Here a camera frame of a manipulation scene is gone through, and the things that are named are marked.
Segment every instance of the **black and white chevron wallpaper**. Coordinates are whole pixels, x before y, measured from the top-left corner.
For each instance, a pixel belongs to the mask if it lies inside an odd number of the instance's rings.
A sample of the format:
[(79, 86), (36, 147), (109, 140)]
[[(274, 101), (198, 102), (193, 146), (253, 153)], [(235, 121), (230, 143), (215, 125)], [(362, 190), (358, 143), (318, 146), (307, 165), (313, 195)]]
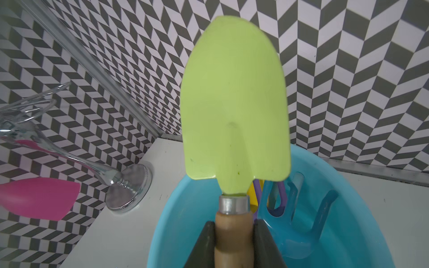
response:
[[(155, 138), (77, 64), (13, 0), (0, 3), (0, 107), (71, 81), (53, 97), (56, 107), (38, 118), (57, 146), (124, 169), (138, 162)], [(79, 164), (0, 142), (0, 184), (50, 177), (80, 183), (60, 221), (21, 217), (0, 206), (0, 267), (55, 268), (104, 207), (107, 188)]]
[(293, 143), (321, 156), (429, 171), (425, 0), (44, 0), (166, 133), (180, 134), (190, 53), (219, 15), (279, 53)]

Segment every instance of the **blue plastic bucket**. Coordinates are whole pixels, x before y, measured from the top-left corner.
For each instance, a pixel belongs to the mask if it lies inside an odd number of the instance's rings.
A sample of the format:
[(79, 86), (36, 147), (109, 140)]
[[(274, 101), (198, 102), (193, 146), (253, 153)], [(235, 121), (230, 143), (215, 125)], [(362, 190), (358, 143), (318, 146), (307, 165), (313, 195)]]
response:
[[(393, 268), (384, 236), (365, 202), (353, 187), (316, 155), (291, 145), (292, 172), (305, 179), (293, 225), (311, 228), (316, 211), (330, 189), (339, 193), (314, 252), (305, 259), (289, 259), (289, 268)], [(206, 221), (215, 219), (222, 194), (215, 179), (185, 176), (169, 198), (151, 243), (149, 268), (183, 267)]]

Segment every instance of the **metal ferrule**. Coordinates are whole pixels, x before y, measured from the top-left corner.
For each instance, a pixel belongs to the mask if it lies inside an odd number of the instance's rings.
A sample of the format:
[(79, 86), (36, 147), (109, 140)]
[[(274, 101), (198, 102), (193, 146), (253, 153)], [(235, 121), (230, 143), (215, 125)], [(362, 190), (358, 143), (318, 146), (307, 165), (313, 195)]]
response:
[(250, 212), (249, 196), (219, 196), (219, 212), (227, 215), (245, 214)]

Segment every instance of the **chrome base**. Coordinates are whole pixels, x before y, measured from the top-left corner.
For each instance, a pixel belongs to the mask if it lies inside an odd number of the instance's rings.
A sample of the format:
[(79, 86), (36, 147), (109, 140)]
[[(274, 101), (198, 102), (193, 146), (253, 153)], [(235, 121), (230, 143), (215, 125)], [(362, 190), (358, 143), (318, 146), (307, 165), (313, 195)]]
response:
[(134, 164), (122, 172), (121, 180), (112, 184), (106, 194), (106, 206), (123, 213), (135, 207), (145, 196), (152, 182), (152, 172), (145, 165)]

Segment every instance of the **white table surface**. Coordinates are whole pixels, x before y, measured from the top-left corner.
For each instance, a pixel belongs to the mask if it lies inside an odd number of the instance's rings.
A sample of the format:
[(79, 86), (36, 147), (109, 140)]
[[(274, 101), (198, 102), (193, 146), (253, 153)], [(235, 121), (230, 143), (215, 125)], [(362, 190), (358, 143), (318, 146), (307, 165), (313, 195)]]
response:
[[(185, 175), (181, 142), (156, 139), (141, 163), (153, 172), (149, 191), (124, 214), (103, 209), (61, 268), (146, 267), (161, 212)], [(397, 268), (429, 263), (429, 187), (341, 172), (368, 204)]]

